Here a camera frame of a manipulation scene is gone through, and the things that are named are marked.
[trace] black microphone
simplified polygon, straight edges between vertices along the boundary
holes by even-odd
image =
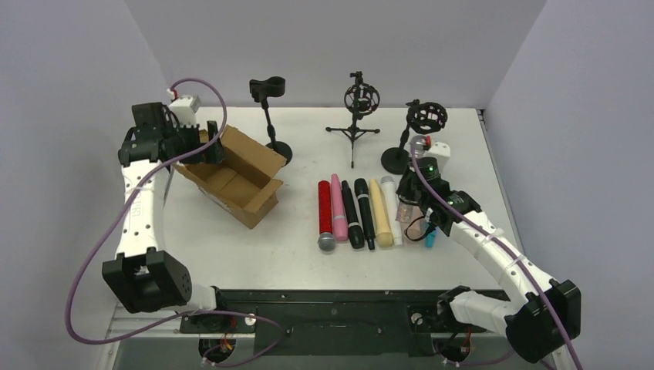
[[[368,249],[375,249],[375,227],[373,226],[373,212],[370,210],[370,199],[368,198],[368,183],[366,179],[356,179],[354,182],[354,193],[359,200],[359,212],[361,212],[361,224],[363,234],[368,241]]]
[[[346,208],[346,219],[348,221],[349,243],[354,249],[363,248],[363,231],[359,225],[359,218],[356,216],[354,198],[352,191],[349,189],[347,181],[341,182],[341,195],[343,196],[343,206]]]

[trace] white cylinder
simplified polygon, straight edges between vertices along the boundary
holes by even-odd
[[[384,193],[384,200],[386,202],[386,213],[389,215],[390,231],[393,233],[393,241],[395,245],[402,245],[402,225],[396,220],[397,214],[397,194],[395,182],[390,176],[382,178],[382,192]]]

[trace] gray wall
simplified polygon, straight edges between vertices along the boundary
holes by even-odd
[[[384,106],[485,107],[544,0],[126,0],[168,82],[220,83],[254,105],[249,79],[284,76],[278,106],[342,106],[360,69]],[[216,103],[209,92],[203,95]]]
[[[123,202],[116,158],[130,106],[165,84],[120,0],[0,4],[0,368],[95,368],[98,347],[66,334],[82,259]],[[115,298],[100,276],[77,294],[74,326],[103,338]]]
[[[487,110],[527,254],[582,290],[586,368],[651,368],[654,2],[549,0]]]

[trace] table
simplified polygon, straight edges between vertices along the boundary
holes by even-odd
[[[467,191],[504,229],[515,244],[509,213],[475,109],[449,109],[446,128],[433,134],[452,149],[443,178],[453,189]],[[380,128],[355,143],[350,168],[350,142],[326,126],[348,126],[344,108],[270,108],[278,140],[293,149],[292,162],[277,178],[279,204],[249,230],[181,175],[174,176],[165,209],[168,252],[181,261],[194,282],[224,289],[438,290],[459,284],[498,289],[495,280],[460,245],[444,234],[433,248],[405,244],[375,251],[353,250],[341,243],[332,254],[318,249],[317,183],[337,173],[353,183],[378,180],[388,173],[379,158],[399,143],[406,125],[405,108],[381,108],[359,121],[361,128]],[[199,122],[221,121],[220,108],[201,108]],[[228,124],[260,143],[269,139],[260,108],[228,109]]]

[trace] round stand base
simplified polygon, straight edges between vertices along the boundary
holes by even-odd
[[[266,146],[272,149],[272,143],[268,143],[266,144]],[[293,151],[291,150],[291,147],[288,146],[288,144],[284,143],[283,141],[275,142],[275,146],[277,147],[277,149],[273,149],[273,150],[278,154],[281,154],[284,158],[286,158],[286,164],[289,164],[291,162],[291,159],[293,159]]]
[[[394,175],[403,174],[408,164],[409,153],[404,149],[389,148],[382,154],[382,167]]]

